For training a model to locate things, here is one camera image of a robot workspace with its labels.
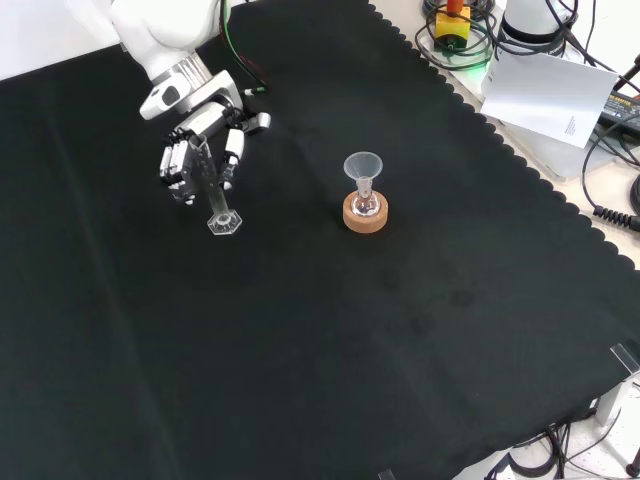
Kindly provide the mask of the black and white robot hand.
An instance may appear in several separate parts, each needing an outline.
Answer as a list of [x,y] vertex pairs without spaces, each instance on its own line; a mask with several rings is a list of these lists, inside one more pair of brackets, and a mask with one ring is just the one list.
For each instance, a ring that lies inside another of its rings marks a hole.
[[[234,188],[245,147],[245,138],[270,127],[271,115],[240,109],[218,98],[205,103],[181,122],[167,137],[159,165],[159,178],[173,198],[191,205],[209,187],[224,193]],[[209,140],[225,132],[222,158],[209,149]]]

